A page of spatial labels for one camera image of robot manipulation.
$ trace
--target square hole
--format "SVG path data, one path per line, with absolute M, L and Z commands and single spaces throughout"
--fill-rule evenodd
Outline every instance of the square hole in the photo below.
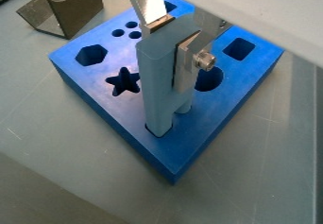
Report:
M 235 60 L 245 60 L 247 55 L 251 53 L 251 51 L 255 48 L 255 44 L 249 42 L 247 40 L 238 38 L 234 42 L 229 44 L 229 46 L 225 48 L 223 53 L 229 55 Z

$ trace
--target circular hole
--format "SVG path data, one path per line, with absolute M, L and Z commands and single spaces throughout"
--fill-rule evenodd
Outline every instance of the circular hole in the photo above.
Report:
M 129 37 L 131 39 L 139 39 L 142 37 L 142 32 L 141 31 L 133 31 L 133 32 L 130 32 Z
M 209 92 L 215 90 L 223 81 L 223 71 L 215 67 L 211 71 L 206 72 L 199 70 L 197 77 L 197 90 Z
M 127 22 L 127 28 L 135 28 L 135 27 L 138 27 L 137 22 Z
M 122 37 L 126 34 L 126 32 L 122 29 L 117 29 L 113 31 L 114 37 Z

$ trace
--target hexagonal hole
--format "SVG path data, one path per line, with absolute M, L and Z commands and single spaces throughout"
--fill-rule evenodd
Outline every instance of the hexagonal hole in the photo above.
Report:
M 78 56 L 76 61 L 83 66 L 90 66 L 105 61 L 107 50 L 99 45 L 86 46 Z

